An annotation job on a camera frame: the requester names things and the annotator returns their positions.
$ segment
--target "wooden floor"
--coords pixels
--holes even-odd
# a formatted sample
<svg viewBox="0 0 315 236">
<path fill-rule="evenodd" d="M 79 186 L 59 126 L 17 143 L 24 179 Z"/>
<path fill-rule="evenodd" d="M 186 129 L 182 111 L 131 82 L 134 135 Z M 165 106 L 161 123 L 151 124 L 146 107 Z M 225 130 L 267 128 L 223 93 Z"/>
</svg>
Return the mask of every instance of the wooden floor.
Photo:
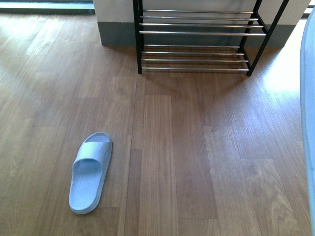
<svg viewBox="0 0 315 236">
<path fill-rule="evenodd" d="M 101 46 L 95 16 L 1 14 L 0 235 L 311 235 L 304 24 L 249 78 L 138 75 L 135 47 Z M 99 205 L 76 215 L 71 166 L 97 131 L 112 159 Z"/>
</svg>

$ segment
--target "white object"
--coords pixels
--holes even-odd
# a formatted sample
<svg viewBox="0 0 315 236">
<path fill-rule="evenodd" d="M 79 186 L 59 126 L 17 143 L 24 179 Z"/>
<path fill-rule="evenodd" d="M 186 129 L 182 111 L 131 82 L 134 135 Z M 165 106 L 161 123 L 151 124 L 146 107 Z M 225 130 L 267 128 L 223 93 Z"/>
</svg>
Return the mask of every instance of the white object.
<svg viewBox="0 0 315 236">
<path fill-rule="evenodd" d="M 312 235 L 315 236 L 315 11 L 308 17 L 302 38 L 300 90 Z"/>
<path fill-rule="evenodd" d="M 106 133 L 94 133 L 81 145 L 72 165 L 69 195 L 71 210 L 86 214 L 94 210 L 100 200 L 111 152 L 112 139 Z"/>
</svg>

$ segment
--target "gray baseboard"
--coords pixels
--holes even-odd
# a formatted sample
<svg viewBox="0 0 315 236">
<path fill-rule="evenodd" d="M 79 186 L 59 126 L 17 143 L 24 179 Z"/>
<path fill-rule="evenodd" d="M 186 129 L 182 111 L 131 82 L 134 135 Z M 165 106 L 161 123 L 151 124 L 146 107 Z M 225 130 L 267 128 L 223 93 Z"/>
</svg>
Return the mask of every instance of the gray baseboard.
<svg viewBox="0 0 315 236">
<path fill-rule="evenodd" d="M 133 23 L 98 22 L 102 45 L 135 45 Z M 294 30 L 294 25 L 277 25 L 267 47 L 283 47 Z M 176 30 L 170 27 L 165 31 Z M 259 47 L 263 37 L 249 37 L 246 46 Z M 146 44 L 182 45 L 239 45 L 241 37 L 195 35 L 147 35 Z"/>
</svg>

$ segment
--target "slipper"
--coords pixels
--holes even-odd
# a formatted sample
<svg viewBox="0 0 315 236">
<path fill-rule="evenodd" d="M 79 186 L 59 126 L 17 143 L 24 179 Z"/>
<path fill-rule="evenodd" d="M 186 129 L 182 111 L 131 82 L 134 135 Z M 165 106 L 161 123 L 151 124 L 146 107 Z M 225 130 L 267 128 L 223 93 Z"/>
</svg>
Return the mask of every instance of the slipper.
<svg viewBox="0 0 315 236">
<path fill-rule="evenodd" d="M 86 214 L 99 202 L 108 169 L 113 142 L 106 133 L 94 133 L 81 145 L 72 165 L 69 194 L 71 210 Z"/>
</svg>

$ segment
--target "shoe rack shelf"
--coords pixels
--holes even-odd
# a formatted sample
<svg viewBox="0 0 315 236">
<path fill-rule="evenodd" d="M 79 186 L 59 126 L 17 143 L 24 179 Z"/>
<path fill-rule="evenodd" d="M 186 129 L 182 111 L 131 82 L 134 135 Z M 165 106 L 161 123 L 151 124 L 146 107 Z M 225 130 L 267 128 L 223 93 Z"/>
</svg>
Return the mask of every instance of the shoe rack shelf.
<svg viewBox="0 0 315 236">
<path fill-rule="evenodd" d="M 133 0 L 138 73 L 142 74 L 143 70 L 239 71 L 250 76 L 288 2 L 282 1 L 271 26 L 267 27 L 258 13 L 262 0 L 255 2 L 252 11 L 143 9 L 142 0 Z M 175 40 L 171 44 L 145 44 L 145 37 L 150 35 L 162 39 L 173 36 Z M 211 40 L 218 37 L 219 42 L 237 37 L 240 43 L 232 46 L 176 44 L 176 39 L 192 36 Z M 253 61 L 245 50 L 249 37 L 263 38 Z"/>
</svg>

